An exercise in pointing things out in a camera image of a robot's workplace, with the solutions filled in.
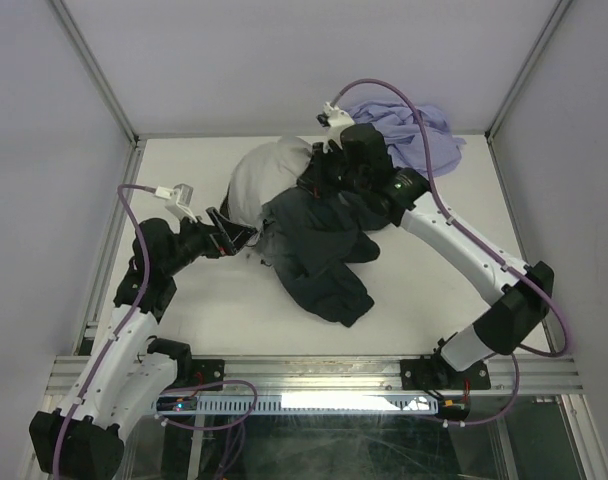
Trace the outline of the dark green grey jacket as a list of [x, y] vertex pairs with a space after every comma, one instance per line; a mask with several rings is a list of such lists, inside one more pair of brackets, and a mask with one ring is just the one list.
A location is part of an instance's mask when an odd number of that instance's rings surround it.
[[299, 307], [351, 327], [374, 301], [350, 267], [378, 259], [369, 235], [389, 222], [355, 194], [315, 198], [299, 187], [311, 157], [298, 137], [256, 146], [233, 168], [221, 211], [257, 230], [256, 254]]

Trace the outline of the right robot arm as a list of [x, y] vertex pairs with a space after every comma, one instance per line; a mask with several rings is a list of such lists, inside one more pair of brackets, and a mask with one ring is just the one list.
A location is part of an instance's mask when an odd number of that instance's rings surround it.
[[337, 140], [316, 142], [298, 184], [317, 198], [358, 195], [367, 207], [432, 247], [477, 290], [489, 308], [420, 360], [417, 387], [450, 389], [467, 370], [493, 355], [509, 355], [547, 316], [554, 272], [503, 258], [435, 199], [434, 188], [412, 168], [396, 167], [383, 136], [370, 124], [345, 128]]

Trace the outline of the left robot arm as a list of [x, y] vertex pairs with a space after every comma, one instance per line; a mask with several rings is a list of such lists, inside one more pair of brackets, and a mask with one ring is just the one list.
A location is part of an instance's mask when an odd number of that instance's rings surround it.
[[188, 344], [160, 338], [159, 324], [196, 259], [239, 253], [256, 235], [215, 208], [209, 223], [184, 218], [173, 231], [161, 218], [135, 228], [133, 255], [113, 299], [109, 326], [69, 392], [51, 412], [37, 412], [29, 434], [40, 469], [60, 479], [111, 479], [140, 418], [167, 388], [193, 377]]

